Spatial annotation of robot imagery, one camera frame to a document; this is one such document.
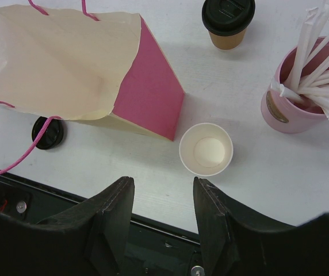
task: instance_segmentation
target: pink paper bag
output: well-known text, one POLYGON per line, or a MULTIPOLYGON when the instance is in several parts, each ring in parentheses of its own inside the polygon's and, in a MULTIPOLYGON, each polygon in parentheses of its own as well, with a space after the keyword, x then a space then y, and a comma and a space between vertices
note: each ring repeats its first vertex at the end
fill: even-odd
POLYGON ((184 91, 138 14, 0 7, 0 101, 174 139, 184 91))

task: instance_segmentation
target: pink cup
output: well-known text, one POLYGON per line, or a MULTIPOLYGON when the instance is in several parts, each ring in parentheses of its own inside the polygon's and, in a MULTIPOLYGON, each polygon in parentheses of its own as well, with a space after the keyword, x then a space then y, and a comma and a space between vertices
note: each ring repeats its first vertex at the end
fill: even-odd
MULTIPOLYGON (((324 37, 318 38, 316 47, 324 37)), ((278 83, 284 83, 292 69, 296 55, 296 47, 292 49, 278 66, 275 79, 278 83)), ((320 63, 329 56, 328 44, 305 66, 301 76, 309 75, 320 63)), ((314 125, 327 120, 321 108, 315 108, 310 112, 302 110, 290 102, 285 97, 280 97, 280 93, 269 89, 263 95, 261 110, 264 120, 273 129, 283 133, 299 133, 307 131, 314 125)))

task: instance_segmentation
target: rope handle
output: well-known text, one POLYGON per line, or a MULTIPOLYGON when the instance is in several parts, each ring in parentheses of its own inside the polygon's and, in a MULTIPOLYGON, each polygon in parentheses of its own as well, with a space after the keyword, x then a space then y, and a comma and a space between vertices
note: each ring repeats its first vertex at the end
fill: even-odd
MULTIPOLYGON (((28 0, 28 2, 29 2, 29 4, 30 4, 33 8, 35 8, 35 9, 36 9, 37 11, 39 11, 41 14, 43 14, 43 15, 45 15, 45 16, 48 16, 48 15, 49 15, 49 14, 48 14, 48 13, 42 8, 42 7, 35 5, 35 4, 33 3, 32 0, 28 0)), ((91 14, 91 13, 87 13, 87 11, 86 11, 85 0, 82 0, 82 10, 83 10, 83 14, 84 14, 84 15, 90 17, 90 18, 93 19, 93 20, 99 21, 99 19, 98 19, 95 15, 93 15, 93 14, 91 14)))
MULTIPOLYGON (((15 108, 15 106, 7 103, 7 102, 2 102, 0 101, 0 104, 3 105, 7 105, 10 108, 15 108)), ((43 127, 41 128, 40 132, 38 133, 37 137, 35 138, 34 142, 32 143, 32 145, 30 145, 30 147, 28 148, 28 150, 26 150, 26 152, 19 158, 17 159, 13 164, 11 164, 9 167, 4 168, 3 170, 0 170, 0 175, 4 174, 5 172, 11 170, 12 168, 16 167, 17 165, 19 165, 31 152, 32 150, 37 146, 39 140, 42 138, 43 134, 45 133, 45 131, 47 130, 49 123, 53 120, 53 119, 58 119, 60 120, 61 117, 59 116, 51 116, 49 117, 46 122, 44 123, 43 127)))

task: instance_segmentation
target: cup rim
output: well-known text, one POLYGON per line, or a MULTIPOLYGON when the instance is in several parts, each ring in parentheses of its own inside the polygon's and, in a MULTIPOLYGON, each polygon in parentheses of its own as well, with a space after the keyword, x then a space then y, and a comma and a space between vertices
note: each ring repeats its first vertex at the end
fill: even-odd
POLYGON ((178 146, 178 152, 179 152, 179 156, 180 156, 180 159, 181 159, 181 163, 184 165, 185 168, 187 168, 188 171, 190 171, 191 173, 195 174, 195 175, 198 175, 199 177, 212 177, 214 175, 217 175, 217 174, 220 174, 222 173, 227 167, 228 165, 231 163, 231 160, 232 160, 232 157, 234 156, 234 144, 232 143, 232 140, 231 140, 231 137, 229 136, 229 134, 227 133, 227 131, 224 130, 224 128, 220 127, 219 125, 216 125, 216 124, 213 124, 211 122, 201 122, 200 124, 196 124, 196 125, 193 125, 192 127, 190 127, 181 137, 181 140, 180 140, 180 144, 178 146), (187 167, 187 165, 184 163, 184 161, 182 160, 182 156, 181 156, 181 145, 182 145, 182 142, 183 142, 183 138, 186 136, 186 134, 193 128, 195 127, 198 127, 200 125, 213 125, 215 127, 218 127, 220 128, 225 134, 226 134, 226 137, 227 139, 230 141, 231 143, 231 154, 229 156, 229 160, 227 162, 227 164, 218 172, 214 173, 214 174, 197 174, 196 172, 192 171, 191 169, 189 169, 187 167))

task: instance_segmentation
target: black cup lid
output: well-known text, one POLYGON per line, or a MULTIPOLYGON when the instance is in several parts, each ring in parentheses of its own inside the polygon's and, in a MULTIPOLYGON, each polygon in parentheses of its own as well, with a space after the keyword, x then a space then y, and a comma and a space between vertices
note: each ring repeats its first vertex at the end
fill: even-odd
POLYGON ((254 13, 254 0, 206 0, 202 19, 211 33, 233 36, 249 25, 254 13))
MULTIPOLYGON (((38 120, 35 122, 32 130, 32 140, 34 141, 42 129, 44 123, 46 122, 47 118, 39 117, 38 120)), ((61 143, 63 138, 63 125, 61 120, 53 119, 47 129, 45 130, 42 138, 39 140, 37 144, 37 148, 40 150, 48 150, 50 148, 56 147, 58 144, 61 143)))

